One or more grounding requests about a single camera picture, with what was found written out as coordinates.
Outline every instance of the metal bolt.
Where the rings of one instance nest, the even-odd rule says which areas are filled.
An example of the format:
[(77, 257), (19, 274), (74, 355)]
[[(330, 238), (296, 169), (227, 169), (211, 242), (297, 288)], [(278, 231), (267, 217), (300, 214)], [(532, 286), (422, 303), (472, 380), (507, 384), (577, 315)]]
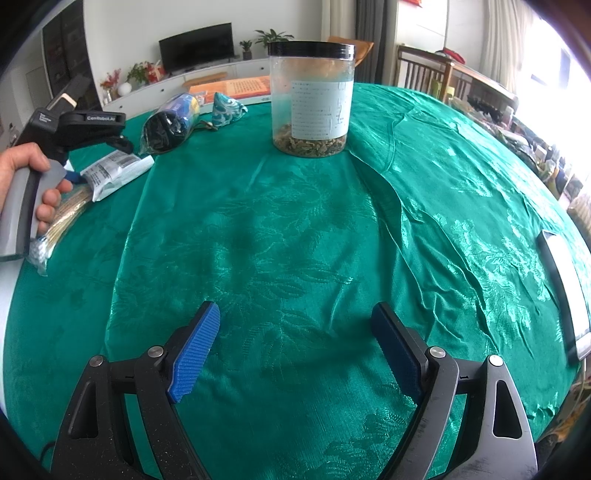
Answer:
[(150, 356), (152, 358), (158, 358), (163, 353), (164, 353), (164, 348), (162, 348), (160, 345), (155, 345), (148, 350), (148, 356)]
[(435, 358), (443, 358), (446, 355), (445, 350), (440, 346), (432, 346), (429, 353)]
[(98, 367), (103, 362), (103, 360), (104, 358), (102, 355), (95, 355), (90, 360), (88, 360), (88, 364), (91, 367)]
[(495, 367), (501, 367), (503, 365), (503, 359), (498, 355), (491, 355), (488, 361)]

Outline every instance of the dark cabinet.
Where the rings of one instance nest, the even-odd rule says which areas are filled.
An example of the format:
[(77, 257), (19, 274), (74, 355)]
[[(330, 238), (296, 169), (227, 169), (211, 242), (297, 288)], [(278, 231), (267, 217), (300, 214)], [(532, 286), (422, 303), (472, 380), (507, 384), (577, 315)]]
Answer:
[(43, 28), (43, 49), (52, 96), (81, 73), (92, 83), (76, 109), (101, 110), (86, 48), (83, 0), (68, 5)]

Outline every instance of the white cabinet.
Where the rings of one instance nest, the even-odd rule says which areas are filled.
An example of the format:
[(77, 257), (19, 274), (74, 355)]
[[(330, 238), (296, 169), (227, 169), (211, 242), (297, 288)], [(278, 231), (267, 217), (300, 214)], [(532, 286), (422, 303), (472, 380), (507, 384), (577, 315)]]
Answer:
[(269, 59), (250, 60), (236, 63), (236, 78), (247, 79), (269, 75)]
[(269, 75), (269, 59), (237, 61), (236, 63), (194, 70), (131, 92), (103, 107), (105, 112), (122, 112), (127, 118), (156, 110), (174, 95), (187, 91), (183, 83), (214, 73), (226, 72), (226, 80)]

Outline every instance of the jar label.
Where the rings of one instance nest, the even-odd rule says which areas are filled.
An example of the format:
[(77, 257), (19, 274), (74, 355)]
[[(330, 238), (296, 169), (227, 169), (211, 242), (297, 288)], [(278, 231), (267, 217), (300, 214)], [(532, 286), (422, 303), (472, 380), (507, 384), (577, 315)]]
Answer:
[(330, 140), (349, 129), (353, 80), (291, 82), (291, 136), (300, 140)]

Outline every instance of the dried herb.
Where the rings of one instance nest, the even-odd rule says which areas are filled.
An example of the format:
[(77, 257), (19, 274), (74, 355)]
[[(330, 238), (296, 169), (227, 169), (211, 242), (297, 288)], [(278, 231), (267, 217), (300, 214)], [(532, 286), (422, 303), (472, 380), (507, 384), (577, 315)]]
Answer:
[(282, 152), (296, 157), (328, 157), (342, 151), (347, 135), (329, 140), (301, 140), (291, 136), (291, 125), (284, 125), (273, 136), (273, 144)]

